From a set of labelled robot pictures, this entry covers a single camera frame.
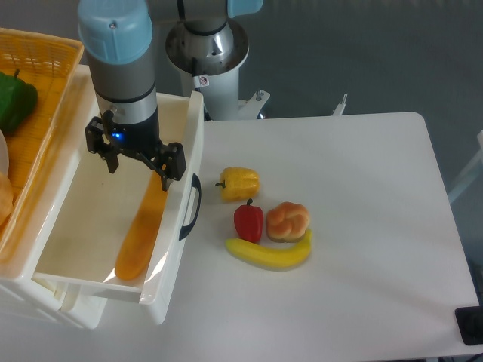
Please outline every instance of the green bell pepper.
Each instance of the green bell pepper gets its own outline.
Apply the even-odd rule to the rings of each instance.
[[[12,132],[30,113],[37,103],[37,90],[31,84],[0,72],[0,130]]]

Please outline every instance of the yellow bell pepper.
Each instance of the yellow bell pepper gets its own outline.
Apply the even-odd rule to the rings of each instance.
[[[260,189],[258,173],[249,168],[228,167],[220,174],[221,198],[224,201],[240,201],[254,197]]]

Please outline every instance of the wicker basket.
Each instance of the wicker basket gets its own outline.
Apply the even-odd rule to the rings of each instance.
[[[9,240],[15,221],[35,183],[35,176],[56,127],[57,110],[72,80],[84,47],[80,41],[0,28],[0,72],[18,75],[38,91],[34,112],[12,133],[5,134],[14,188],[14,210],[0,226],[0,262],[14,252]]]

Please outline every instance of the red bell pepper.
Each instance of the red bell pepper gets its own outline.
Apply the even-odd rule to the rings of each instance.
[[[235,211],[235,229],[241,239],[257,243],[262,237],[263,211],[257,206],[251,206],[254,202],[248,199],[246,205],[240,206]]]

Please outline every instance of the black handle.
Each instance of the black handle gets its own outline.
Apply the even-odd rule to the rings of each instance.
[[[188,225],[181,226],[180,240],[186,238],[186,236],[188,236],[189,233],[192,231],[193,227],[196,224],[196,220],[198,219],[199,207],[202,205],[202,183],[196,173],[193,174],[191,187],[194,187],[198,190],[198,206],[196,207],[195,217],[193,217],[192,222],[190,222]]]

